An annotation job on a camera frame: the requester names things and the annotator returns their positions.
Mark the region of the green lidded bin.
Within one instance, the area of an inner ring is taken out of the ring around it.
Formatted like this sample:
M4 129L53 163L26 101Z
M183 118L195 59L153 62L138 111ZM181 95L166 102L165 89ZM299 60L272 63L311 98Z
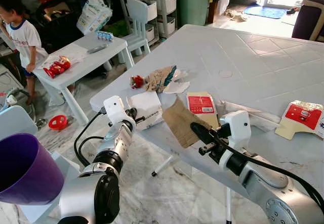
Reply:
M177 0L178 27L185 24L204 26L209 0Z

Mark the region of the white paper sheet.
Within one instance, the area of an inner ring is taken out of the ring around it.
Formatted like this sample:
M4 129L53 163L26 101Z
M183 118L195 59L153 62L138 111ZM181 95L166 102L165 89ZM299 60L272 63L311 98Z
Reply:
M78 44L71 43L57 50L56 52L51 53L41 65L38 65L37 68L50 68L51 65L55 63L65 64L69 62L70 65L77 64L84 60L88 55L88 49L79 46Z

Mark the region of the white printed plastic bag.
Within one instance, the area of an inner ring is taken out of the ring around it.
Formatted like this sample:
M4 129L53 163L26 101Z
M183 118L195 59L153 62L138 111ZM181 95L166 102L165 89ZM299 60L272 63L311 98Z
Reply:
M111 16L112 9L104 3L104 0L87 0L76 27L86 36L104 27Z

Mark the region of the beige crumpled floor cloth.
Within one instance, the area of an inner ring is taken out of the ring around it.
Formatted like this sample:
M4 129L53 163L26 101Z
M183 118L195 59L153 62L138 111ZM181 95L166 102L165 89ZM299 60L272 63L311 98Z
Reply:
M227 11L225 11L225 16L229 17L231 21L236 21L236 22L245 22L248 20L247 14L232 9L227 9Z

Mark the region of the white crumpled tissue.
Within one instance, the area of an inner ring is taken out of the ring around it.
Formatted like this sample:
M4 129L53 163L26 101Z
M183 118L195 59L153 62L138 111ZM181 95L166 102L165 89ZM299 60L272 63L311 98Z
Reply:
M183 93L190 86L190 81L187 79L188 71L176 70L169 83L165 86L163 92L166 94Z

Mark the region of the white paper box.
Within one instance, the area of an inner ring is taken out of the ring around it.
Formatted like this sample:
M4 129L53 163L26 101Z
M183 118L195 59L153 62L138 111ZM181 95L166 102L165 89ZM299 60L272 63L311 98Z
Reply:
M145 122L137 123L136 129L138 131L146 130L164 120L162 118L163 111L159 97L155 92L139 93L129 97L127 102L130 108L137 109L137 118L152 115L152 118L149 118Z

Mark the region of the blue door mat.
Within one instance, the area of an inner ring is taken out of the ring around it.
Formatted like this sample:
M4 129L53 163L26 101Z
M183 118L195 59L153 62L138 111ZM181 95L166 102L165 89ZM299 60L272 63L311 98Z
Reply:
M249 6L244 10L247 15L260 16L278 20L287 14L288 9L280 9L264 6Z

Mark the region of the long white plastic wrapper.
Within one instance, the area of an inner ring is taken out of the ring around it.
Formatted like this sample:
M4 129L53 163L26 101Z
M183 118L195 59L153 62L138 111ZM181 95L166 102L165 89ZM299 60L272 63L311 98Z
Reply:
M255 127L264 131L275 130L279 126L281 120L280 117L271 113L264 112L259 109L248 108L246 106L228 101L216 101L215 106L221 117L231 112L240 110L247 111L251 125L254 125Z

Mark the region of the child in white shirt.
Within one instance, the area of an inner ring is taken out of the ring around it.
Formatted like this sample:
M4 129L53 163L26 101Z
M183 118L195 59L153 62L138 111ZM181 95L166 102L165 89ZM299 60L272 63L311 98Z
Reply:
M37 97L35 92L34 70L48 58L47 51L42 47L39 33L35 26L25 18L26 7L22 0L0 0L0 21L4 23L0 30L13 41L19 52L21 67L26 77L26 89L30 105Z

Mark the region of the grey remote control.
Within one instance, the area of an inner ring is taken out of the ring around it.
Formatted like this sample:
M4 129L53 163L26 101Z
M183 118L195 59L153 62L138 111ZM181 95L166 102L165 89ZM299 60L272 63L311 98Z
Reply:
M87 51L88 55L92 55L93 53L96 53L96 52L99 52L105 48L107 48L107 46L109 46L109 44L102 44L101 46L97 46L96 48L92 48L92 49L89 49Z

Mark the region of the flat brown paper sheet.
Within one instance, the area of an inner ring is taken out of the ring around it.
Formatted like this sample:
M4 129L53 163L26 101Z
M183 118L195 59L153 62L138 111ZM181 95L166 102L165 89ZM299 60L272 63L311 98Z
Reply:
M174 103L164 110L162 117L182 148L188 148L199 140L190 128L191 123L197 122L207 129L212 127L187 109L177 96Z

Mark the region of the small red crumpled wrapper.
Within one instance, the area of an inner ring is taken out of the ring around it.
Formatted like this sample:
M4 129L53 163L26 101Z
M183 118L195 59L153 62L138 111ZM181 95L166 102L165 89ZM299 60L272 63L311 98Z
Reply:
M130 87L131 88L141 88L144 85L146 85L146 80L143 77L141 77L139 75L130 77Z

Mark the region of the white child chair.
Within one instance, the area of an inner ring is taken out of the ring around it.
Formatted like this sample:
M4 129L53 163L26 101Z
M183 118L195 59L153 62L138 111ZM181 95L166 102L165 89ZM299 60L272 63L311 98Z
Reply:
M133 20L134 30L123 39L127 42L129 52L144 49L143 55L151 50L147 39L146 23L148 23L148 4L139 0L127 0L127 10Z

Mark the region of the red beige snack packet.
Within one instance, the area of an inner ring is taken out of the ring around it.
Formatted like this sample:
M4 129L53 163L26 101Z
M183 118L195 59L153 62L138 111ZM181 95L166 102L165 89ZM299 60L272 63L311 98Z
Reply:
M288 140L296 133L312 133L323 140L324 122L323 105L304 101L293 101L282 114L280 123L275 130L278 136Z

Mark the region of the purple plastic rubbish bin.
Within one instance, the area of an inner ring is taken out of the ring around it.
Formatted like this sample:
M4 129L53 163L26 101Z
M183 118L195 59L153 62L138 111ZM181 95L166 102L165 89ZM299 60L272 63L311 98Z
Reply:
M60 194L65 176L29 133L0 140L0 202L46 205Z

